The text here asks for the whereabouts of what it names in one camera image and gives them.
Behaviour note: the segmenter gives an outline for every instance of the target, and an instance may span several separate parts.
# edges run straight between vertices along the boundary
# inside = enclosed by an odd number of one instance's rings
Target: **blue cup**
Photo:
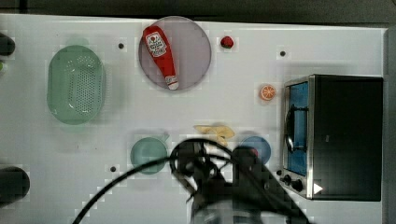
[[[268,142],[259,136],[251,136],[243,140],[240,144],[242,147],[254,147],[257,150],[257,157],[266,164],[271,158],[271,147]]]

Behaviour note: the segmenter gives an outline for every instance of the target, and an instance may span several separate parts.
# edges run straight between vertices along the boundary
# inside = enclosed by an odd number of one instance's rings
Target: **green colander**
[[[49,110],[63,123],[85,123],[101,109],[104,85],[105,69],[92,50],[77,45],[61,49],[49,64]]]

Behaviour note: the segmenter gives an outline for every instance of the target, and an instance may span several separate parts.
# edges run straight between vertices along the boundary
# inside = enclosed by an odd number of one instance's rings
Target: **red ketchup bottle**
[[[178,82],[172,57],[172,50],[163,30],[156,25],[149,26],[143,31],[143,38],[146,46],[148,47],[149,54],[163,73],[163,77],[165,78],[166,84],[168,84],[169,90],[176,90]]]

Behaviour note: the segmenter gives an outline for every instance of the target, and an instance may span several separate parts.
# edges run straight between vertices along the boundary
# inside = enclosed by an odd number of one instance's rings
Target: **oven knob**
[[[291,187],[300,192],[303,190],[303,182],[301,182],[299,179],[293,180],[291,181]]]
[[[280,181],[284,182],[285,185],[290,185],[291,183],[291,177],[289,175],[283,176],[283,178],[280,178]]]

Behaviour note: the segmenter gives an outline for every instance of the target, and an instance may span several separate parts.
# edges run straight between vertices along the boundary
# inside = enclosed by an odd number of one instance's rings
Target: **black toaster oven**
[[[380,201],[383,78],[285,84],[283,186],[306,199]]]

